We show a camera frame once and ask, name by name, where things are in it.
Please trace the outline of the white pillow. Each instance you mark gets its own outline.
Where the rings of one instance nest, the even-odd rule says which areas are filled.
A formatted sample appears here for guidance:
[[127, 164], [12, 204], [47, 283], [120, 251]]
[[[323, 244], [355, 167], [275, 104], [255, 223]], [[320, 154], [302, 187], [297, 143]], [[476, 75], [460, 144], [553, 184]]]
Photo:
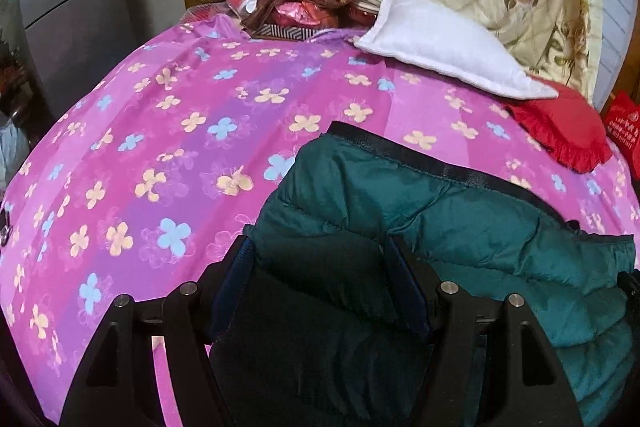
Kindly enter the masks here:
[[558, 91], [526, 74], [484, 26], [430, 0], [382, 0], [356, 41], [368, 53], [438, 72], [511, 100], [552, 100]]

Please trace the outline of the pink floral bed sheet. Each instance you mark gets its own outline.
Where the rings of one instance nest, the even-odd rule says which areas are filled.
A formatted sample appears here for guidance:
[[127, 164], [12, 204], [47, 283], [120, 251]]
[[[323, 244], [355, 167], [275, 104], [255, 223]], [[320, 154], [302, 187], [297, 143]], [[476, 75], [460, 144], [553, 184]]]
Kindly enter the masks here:
[[486, 93], [362, 54], [346, 31], [178, 25], [70, 108], [3, 197], [2, 311], [48, 418], [112, 299], [164, 295], [219, 259], [334, 120], [528, 188], [586, 231], [639, 232], [622, 156], [574, 173]]

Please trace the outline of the dark green puffer jacket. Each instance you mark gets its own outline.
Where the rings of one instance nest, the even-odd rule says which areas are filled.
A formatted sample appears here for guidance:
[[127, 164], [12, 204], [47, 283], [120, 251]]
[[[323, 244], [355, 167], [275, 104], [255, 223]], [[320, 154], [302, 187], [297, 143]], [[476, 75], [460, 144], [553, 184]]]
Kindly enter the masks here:
[[582, 421], [612, 412], [638, 348], [618, 274], [628, 235], [585, 232], [508, 181], [334, 122], [245, 230], [253, 265], [210, 359], [240, 426], [400, 426], [431, 373], [433, 309], [407, 265], [520, 294]]

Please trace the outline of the red shopping bag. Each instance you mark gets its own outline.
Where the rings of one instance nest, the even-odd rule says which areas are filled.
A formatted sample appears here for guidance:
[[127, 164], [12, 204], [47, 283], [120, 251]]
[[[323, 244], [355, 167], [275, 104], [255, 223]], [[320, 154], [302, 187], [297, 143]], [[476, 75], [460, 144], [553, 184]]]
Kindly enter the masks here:
[[639, 105], [626, 92], [618, 92], [604, 116], [608, 137], [620, 150], [634, 181], [639, 180], [640, 124]]

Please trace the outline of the red ruffled cushion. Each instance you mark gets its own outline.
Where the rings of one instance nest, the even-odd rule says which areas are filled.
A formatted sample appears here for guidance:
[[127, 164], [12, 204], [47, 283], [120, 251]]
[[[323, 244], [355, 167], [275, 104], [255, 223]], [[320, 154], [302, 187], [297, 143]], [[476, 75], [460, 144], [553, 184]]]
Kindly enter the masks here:
[[504, 100], [506, 111], [561, 166], [584, 174], [613, 156], [600, 114], [576, 90], [535, 77], [556, 98]]

